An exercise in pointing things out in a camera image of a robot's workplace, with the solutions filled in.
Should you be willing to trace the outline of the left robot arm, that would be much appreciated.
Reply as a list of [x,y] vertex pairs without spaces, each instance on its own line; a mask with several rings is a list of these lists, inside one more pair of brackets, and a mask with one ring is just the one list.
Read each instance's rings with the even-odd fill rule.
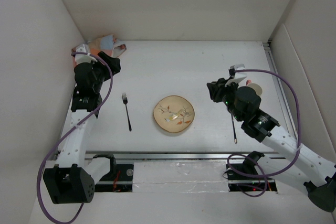
[[85,155],[90,132],[106,101],[100,90],[105,81],[112,81],[113,75],[120,72],[120,59],[103,51],[98,52],[98,59],[82,52],[74,52],[73,56],[76,85],[70,108],[72,132],[66,135],[54,166],[43,174],[54,204],[89,203],[100,179],[112,180],[118,173],[113,155],[98,154],[89,164],[85,163]]

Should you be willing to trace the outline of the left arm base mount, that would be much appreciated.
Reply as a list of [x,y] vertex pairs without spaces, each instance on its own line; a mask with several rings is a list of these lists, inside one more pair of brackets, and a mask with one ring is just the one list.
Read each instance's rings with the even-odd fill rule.
[[108,158],[111,170],[95,185],[95,192],[130,193],[133,185],[133,164],[118,164],[113,155],[95,155],[93,158]]

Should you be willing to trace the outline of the black spoon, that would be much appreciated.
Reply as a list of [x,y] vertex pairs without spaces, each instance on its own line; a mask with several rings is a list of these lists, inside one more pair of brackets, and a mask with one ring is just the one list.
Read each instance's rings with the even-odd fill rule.
[[236,134],[236,129],[235,129],[234,117],[233,117],[232,114],[231,114],[231,121],[232,121],[232,127],[233,127],[234,143],[237,145],[238,144],[238,139],[237,139],[237,134]]

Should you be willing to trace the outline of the beige bird pattern plate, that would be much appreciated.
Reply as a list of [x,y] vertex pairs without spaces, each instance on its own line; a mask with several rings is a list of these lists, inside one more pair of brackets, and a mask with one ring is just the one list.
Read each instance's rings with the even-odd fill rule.
[[185,131],[193,123],[195,110],[184,97],[170,95],[157,103],[153,117],[161,129],[175,134]]

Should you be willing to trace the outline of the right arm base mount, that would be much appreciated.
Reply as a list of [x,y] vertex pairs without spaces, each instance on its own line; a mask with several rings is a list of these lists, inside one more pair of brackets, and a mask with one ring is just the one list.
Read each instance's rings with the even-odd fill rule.
[[229,164],[226,164],[226,171],[222,177],[228,180],[230,192],[241,192],[250,197],[259,197],[263,191],[277,192],[275,180],[264,177],[251,177],[251,175],[262,175],[258,161],[265,157],[263,153],[253,151],[248,155],[230,154]]

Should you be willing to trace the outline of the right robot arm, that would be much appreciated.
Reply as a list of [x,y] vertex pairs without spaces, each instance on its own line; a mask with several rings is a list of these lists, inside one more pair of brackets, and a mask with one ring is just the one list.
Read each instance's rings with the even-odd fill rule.
[[306,194],[318,208],[335,211],[335,163],[324,159],[299,143],[272,116],[259,106],[261,97],[250,86],[239,87],[220,78],[207,84],[213,102],[223,102],[241,128],[251,138],[272,148],[289,161],[289,168],[280,168],[266,155],[253,151],[242,168],[234,172],[250,179],[272,177]]

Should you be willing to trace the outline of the black fork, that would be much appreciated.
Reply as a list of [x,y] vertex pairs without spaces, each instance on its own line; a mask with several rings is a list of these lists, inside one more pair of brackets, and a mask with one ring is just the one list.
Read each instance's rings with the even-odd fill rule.
[[125,92],[122,93],[122,101],[123,101],[123,104],[125,105],[125,110],[126,110],[126,113],[127,113],[127,119],[128,119],[128,128],[129,128],[129,131],[131,132],[132,131],[132,126],[131,126],[131,122],[130,122],[130,118],[129,118],[129,112],[128,112],[128,98],[127,98],[127,94]]

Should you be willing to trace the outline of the checkered orange blue cloth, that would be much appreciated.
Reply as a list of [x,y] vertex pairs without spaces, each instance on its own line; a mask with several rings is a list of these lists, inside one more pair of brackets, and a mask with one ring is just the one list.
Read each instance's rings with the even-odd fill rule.
[[114,58],[120,57],[127,50],[126,44],[118,40],[114,34],[91,40],[88,42],[88,47],[93,55],[98,55],[103,51],[109,57]]

